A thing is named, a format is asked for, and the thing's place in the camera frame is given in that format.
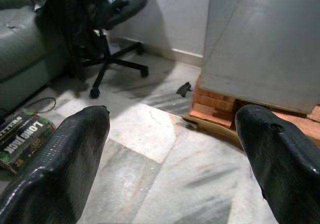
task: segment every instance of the chair seat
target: chair seat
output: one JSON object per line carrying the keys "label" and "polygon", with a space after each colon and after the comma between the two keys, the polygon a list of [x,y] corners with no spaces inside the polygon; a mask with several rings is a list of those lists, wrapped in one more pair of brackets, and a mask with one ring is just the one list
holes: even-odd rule
{"label": "chair seat", "polygon": [[111,30],[114,26],[126,21],[140,12],[146,5],[148,0],[127,0],[128,5],[124,6],[120,13],[114,14],[106,21],[104,28]]}
{"label": "chair seat", "polygon": [[53,24],[31,6],[0,11],[0,82],[18,74],[62,42]]}

